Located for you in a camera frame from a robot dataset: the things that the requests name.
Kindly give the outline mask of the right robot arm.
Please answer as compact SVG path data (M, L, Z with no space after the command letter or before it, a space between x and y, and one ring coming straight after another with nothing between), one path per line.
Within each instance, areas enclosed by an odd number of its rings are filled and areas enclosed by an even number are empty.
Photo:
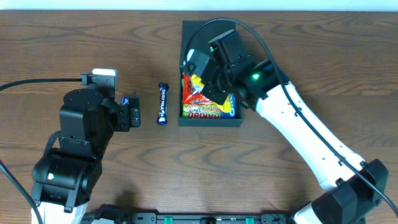
M223 103L234 95L270 122L301 155L323 195L290 216L293 223L362 223L386 198L388 177L379 160L366 162L345 146L304 103L272 59L256 62L231 29L208 43L209 52L190 49L186 61L201 78L202 93Z

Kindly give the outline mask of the dark green gift box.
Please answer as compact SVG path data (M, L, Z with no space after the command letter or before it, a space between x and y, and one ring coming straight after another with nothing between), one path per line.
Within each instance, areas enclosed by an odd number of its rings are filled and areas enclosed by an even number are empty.
M182 21L182 37L180 46L180 78L183 78L183 61L184 61L184 50L190 36L193 34L194 30L203 24L205 21L192 21L183 20ZM210 52L210 46L208 42L228 30L235 29L236 25L232 22L221 21L212 23L204 28L202 28L193 38L190 44L191 49L199 50L200 52L207 54L213 58ZM234 104L234 119L205 119L205 118L184 118L183 117L183 88L182 83L180 83L180 103L179 110L180 115L178 117L179 126L190 126L190 127L228 127L228 128L238 128L243 122L243 112L242 108Z

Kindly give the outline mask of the yellow Hacks candy bag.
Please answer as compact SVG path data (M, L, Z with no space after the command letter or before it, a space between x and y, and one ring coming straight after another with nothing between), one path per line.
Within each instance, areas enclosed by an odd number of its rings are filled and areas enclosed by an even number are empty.
M197 92L202 92L203 88L205 87L205 84L202 82L201 77L199 77L196 74L193 74L190 77L190 82L192 84L192 87L194 88L195 91Z

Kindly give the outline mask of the Dairy Milk chocolate bar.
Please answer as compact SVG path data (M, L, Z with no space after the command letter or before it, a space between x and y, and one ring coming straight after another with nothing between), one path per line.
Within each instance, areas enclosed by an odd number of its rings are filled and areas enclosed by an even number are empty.
M157 117L157 124L163 126L167 124L167 105L168 105L169 85L166 83L160 83L159 93L160 93L160 105Z

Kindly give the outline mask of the red Hacks candy bag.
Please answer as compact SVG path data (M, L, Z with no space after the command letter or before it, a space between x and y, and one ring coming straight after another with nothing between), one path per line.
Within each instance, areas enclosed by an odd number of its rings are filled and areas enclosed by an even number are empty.
M183 96L182 103L183 104L198 104L198 105L214 105L215 103L206 98L201 92L197 92L192 87L190 82L191 75L184 74L183 75Z

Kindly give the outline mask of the blue Eclipse mints box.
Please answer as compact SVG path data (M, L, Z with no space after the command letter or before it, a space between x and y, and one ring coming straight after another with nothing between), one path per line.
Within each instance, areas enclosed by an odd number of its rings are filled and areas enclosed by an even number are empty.
M123 96L121 98L121 104L122 105L128 105L129 104L129 97L128 96Z

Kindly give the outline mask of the blue Oreo cookie pack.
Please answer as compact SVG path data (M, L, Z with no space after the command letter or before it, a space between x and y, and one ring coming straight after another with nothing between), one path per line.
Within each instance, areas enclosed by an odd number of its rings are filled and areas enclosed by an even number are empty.
M235 119L236 118L236 99L234 94L230 94L222 109L223 119Z

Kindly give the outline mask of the green Haribo gummy bag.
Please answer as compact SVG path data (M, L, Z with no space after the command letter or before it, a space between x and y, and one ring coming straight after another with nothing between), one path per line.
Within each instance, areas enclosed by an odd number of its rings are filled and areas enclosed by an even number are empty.
M216 105L184 104L181 118L221 119L223 112Z

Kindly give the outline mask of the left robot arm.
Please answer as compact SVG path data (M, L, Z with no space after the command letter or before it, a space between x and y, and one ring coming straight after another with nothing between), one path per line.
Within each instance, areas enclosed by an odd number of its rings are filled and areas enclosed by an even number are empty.
M47 142L32 177L32 198L41 223L80 223L115 132L141 124L139 97L114 100L113 90L82 88L68 92L60 108L60 130Z

